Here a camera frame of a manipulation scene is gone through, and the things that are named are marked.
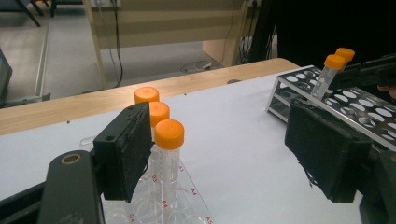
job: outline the gray floor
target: gray floor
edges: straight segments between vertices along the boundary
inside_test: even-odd
[[[24,13],[0,13],[0,48],[13,68],[8,86],[10,104],[40,98],[50,99],[98,91],[103,88],[94,52],[91,28],[83,6],[58,6],[55,17],[38,3],[44,17],[30,10],[41,23],[35,24]],[[115,49],[101,50],[108,87],[120,78]],[[202,52],[202,42],[177,43],[120,50],[123,79],[121,86],[167,77],[183,76],[222,66]]]

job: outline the orange screw cap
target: orange screw cap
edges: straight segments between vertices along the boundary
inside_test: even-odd
[[[346,60],[338,55],[335,54],[330,54],[327,56],[326,61],[324,62],[324,65],[327,67],[330,67],[332,69],[341,69],[344,64],[346,63]]]
[[[160,93],[153,87],[141,87],[134,92],[134,103],[160,101]]]
[[[355,51],[352,49],[339,48],[335,52],[335,55],[339,55],[343,57],[347,62],[350,62],[352,61],[353,56],[355,56]]]
[[[154,141],[158,147],[174,150],[184,143],[184,127],[174,119],[164,119],[155,126]]]
[[[169,106],[163,102],[149,102],[149,116],[151,127],[154,128],[158,122],[170,118]]]

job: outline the rack hole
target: rack hole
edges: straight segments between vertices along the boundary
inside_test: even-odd
[[[383,108],[377,108],[375,111],[382,116],[385,116],[388,118],[392,117],[392,114],[390,114],[390,112],[388,110],[385,110]]]
[[[344,101],[345,103],[348,101],[348,99],[345,96],[340,95],[340,94],[335,94],[334,97],[335,97],[335,99]]]
[[[365,105],[367,107],[373,107],[373,104],[366,100],[359,99],[359,103],[361,103],[361,105]]]
[[[388,140],[391,140],[391,141],[395,140],[394,138],[390,137],[390,136],[387,135],[387,134],[381,134],[381,135],[382,135],[384,138],[388,139]]]
[[[345,115],[353,115],[355,114],[355,110],[349,108],[349,107],[343,107],[341,108],[341,112]]]
[[[359,118],[359,123],[367,128],[374,128],[375,123],[371,119]]]
[[[338,101],[334,100],[333,98],[327,98],[325,101],[326,105],[340,105]]]
[[[384,118],[382,118],[382,116],[380,116],[379,114],[370,112],[370,113],[368,113],[368,115],[369,115],[372,119],[375,119],[375,120],[378,120],[378,121],[381,121],[381,122],[384,121]]]
[[[297,82],[298,81],[298,78],[297,77],[293,77],[293,76],[288,76],[288,77],[286,77],[286,79],[288,81],[290,81],[290,82]]]
[[[378,98],[376,98],[376,97],[368,96],[368,97],[367,97],[367,100],[368,100],[370,103],[372,103],[373,105],[381,106],[381,101],[380,101]]]
[[[388,126],[394,130],[396,130],[396,124],[395,123],[389,123]]]
[[[354,94],[352,91],[343,91],[343,94],[348,97],[348,98],[352,98],[355,99],[356,98],[356,94]]]
[[[384,105],[384,108],[386,108],[388,111],[396,112],[396,106],[394,105]]]
[[[303,83],[303,82],[299,82],[299,83],[297,84],[297,86],[298,86],[301,90],[303,90],[303,91],[309,91],[309,90],[311,90],[311,86],[309,86],[308,84]]]
[[[355,104],[355,103],[352,103],[351,105],[352,105],[353,107],[359,109],[360,111],[364,111],[364,110],[365,110],[364,107],[363,107],[362,105]]]
[[[350,91],[352,91],[353,93],[360,95],[360,94],[364,94],[363,91],[361,91],[360,89],[350,89]]]
[[[306,75],[304,75],[302,73],[299,73],[296,76],[297,76],[297,78],[300,78],[300,79],[306,79]]]
[[[387,131],[388,131],[388,134],[389,134],[390,136],[396,138],[396,133],[394,133],[393,131],[389,131],[389,130],[387,130]]]
[[[312,69],[312,71],[313,71],[315,74],[320,74],[320,73],[321,73],[321,71],[320,71],[319,69],[317,69],[317,68]]]
[[[280,95],[281,96],[283,96],[283,97],[291,97],[291,93],[290,92],[288,92],[288,91],[282,91],[281,93],[280,93]]]
[[[381,102],[382,101],[381,99],[379,99],[378,97],[373,96],[373,95],[367,96],[367,99],[369,99],[371,101],[377,101],[377,102]]]
[[[308,76],[308,77],[314,77],[315,73],[311,72],[311,71],[303,71],[303,73]]]

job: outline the black cable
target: black cable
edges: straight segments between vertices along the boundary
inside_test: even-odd
[[[252,26],[253,26],[254,13],[255,13],[257,5],[258,5],[257,1],[253,1],[253,12],[252,12],[251,20],[250,20],[249,29],[248,29],[248,32],[247,32],[247,41],[245,40],[244,37],[242,37],[241,43],[239,45],[239,59],[240,59],[240,63],[244,63],[244,60],[248,57],[248,53],[250,51],[251,42],[252,42],[252,39],[253,39],[251,37],[251,30],[252,30]]]
[[[251,48],[251,42],[252,42],[252,39],[253,39],[253,36],[251,34],[251,27],[253,25],[254,12],[256,11],[257,5],[258,5],[257,1],[253,1],[253,13],[251,14],[250,26],[249,26],[248,32],[247,32],[247,36],[249,36],[251,38],[247,41],[247,51],[245,52],[245,57],[248,56],[248,52],[250,51],[250,48]]]
[[[108,35],[108,31],[107,31],[107,26],[106,26],[106,21],[105,18],[103,17],[103,13],[102,13],[102,7],[101,4],[99,2],[100,0],[95,0],[95,4],[97,5],[98,9],[99,9],[99,14],[100,14],[100,19],[102,21],[103,27],[105,29],[105,35],[106,35],[106,40],[107,40],[107,45],[108,45],[108,52],[110,53],[110,59],[111,62],[113,63],[113,69],[114,69],[114,77],[117,79],[119,79],[119,77],[117,76],[117,68],[116,68],[116,63],[114,62],[114,57],[113,57],[113,53],[111,50],[111,44],[110,44],[110,37]]]
[[[234,8],[233,8],[233,11],[232,11],[232,13],[231,13],[231,25],[230,25],[230,29],[228,30],[228,33],[227,33],[227,35],[225,36],[225,39],[224,39],[223,53],[222,53],[222,56],[221,56],[221,60],[219,61],[220,63],[224,60],[225,45],[227,44],[227,38],[228,38],[228,36],[230,35],[231,30],[233,29],[233,12],[234,12]]]
[[[121,55],[120,55],[120,32],[119,32],[119,15],[118,15],[118,8],[117,8],[117,0],[112,0],[111,1],[112,5],[113,5],[113,9],[114,9],[114,16],[116,18],[116,40],[117,40],[117,55],[119,58],[119,62],[120,62],[120,70],[121,70],[121,74],[120,74],[120,79],[117,82],[117,85],[114,88],[117,88],[120,86],[121,82],[122,82],[122,78],[123,78],[123,67],[122,67],[122,61],[121,61]]]
[[[271,36],[268,39],[268,43],[266,46],[266,55],[265,55],[265,60],[271,59],[271,54],[272,54],[272,43],[274,40],[274,35],[276,33],[276,27],[274,27],[273,33],[271,34]]]

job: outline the white tabletop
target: white tabletop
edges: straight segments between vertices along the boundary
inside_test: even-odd
[[[265,112],[276,75],[163,100],[183,123],[181,160],[217,224],[361,223],[354,203],[310,187],[284,145],[286,123]],[[50,161],[76,150],[120,111],[0,136],[0,200],[45,181]]]

